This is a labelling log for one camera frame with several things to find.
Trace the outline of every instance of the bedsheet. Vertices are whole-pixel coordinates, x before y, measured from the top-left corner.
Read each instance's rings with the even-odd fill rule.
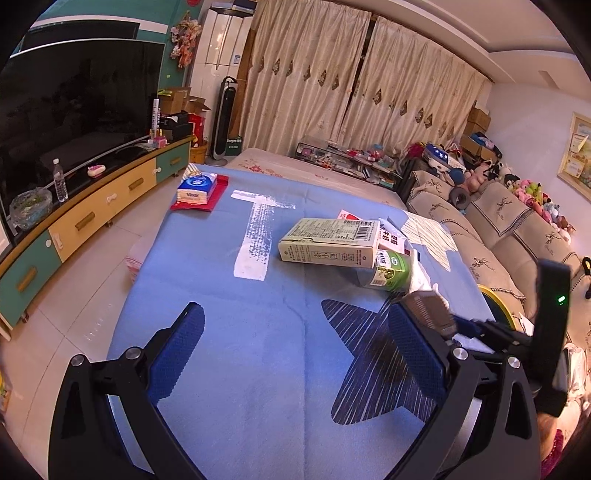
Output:
[[[277,244],[300,219],[341,209],[390,218],[415,242],[412,215],[319,186],[229,174],[212,213],[169,212],[119,317],[109,350],[144,346],[195,301],[204,334],[158,408],[209,480],[381,480],[433,411],[385,322],[388,294],[354,269],[282,262]],[[460,255],[415,245],[450,309],[492,315]],[[149,470],[112,402],[134,462]]]

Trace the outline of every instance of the tile floor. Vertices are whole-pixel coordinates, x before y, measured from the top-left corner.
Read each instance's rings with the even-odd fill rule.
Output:
[[[168,210],[177,178],[161,183],[94,234],[45,285],[29,307],[29,321],[0,339],[0,364],[12,385],[6,427],[25,458],[47,478],[49,432],[66,366],[84,353],[106,359],[131,288],[124,259]]]

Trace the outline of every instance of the tower fan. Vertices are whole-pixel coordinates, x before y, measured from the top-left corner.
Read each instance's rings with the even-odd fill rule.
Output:
[[[226,154],[230,117],[232,116],[232,107],[234,106],[237,88],[238,82],[232,77],[225,77],[222,81],[217,103],[216,118],[213,123],[213,158],[208,158],[206,160],[205,163],[207,165],[223,167],[228,163],[228,161],[224,159],[224,155]]]

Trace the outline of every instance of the beige curtain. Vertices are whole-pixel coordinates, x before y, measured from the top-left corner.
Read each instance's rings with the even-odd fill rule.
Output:
[[[289,155],[305,135],[336,140],[370,13],[321,0],[259,7],[242,111],[245,146]]]
[[[437,43],[378,18],[339,134],[350,148],[414,142],[447,146],[466,121],[486,77]]]

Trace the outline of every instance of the barcode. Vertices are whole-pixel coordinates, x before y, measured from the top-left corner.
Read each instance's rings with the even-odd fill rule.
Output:
[[[362,222],[361,220],[345,220],[345,225],[363,225],[369,226],[372,225],[373,222]]]
[[[371,233],[370,226],[360,226],[357,229],[357,232],[355,233],[355,239],[356,240],[365,239],[369,236],[370,233]]]

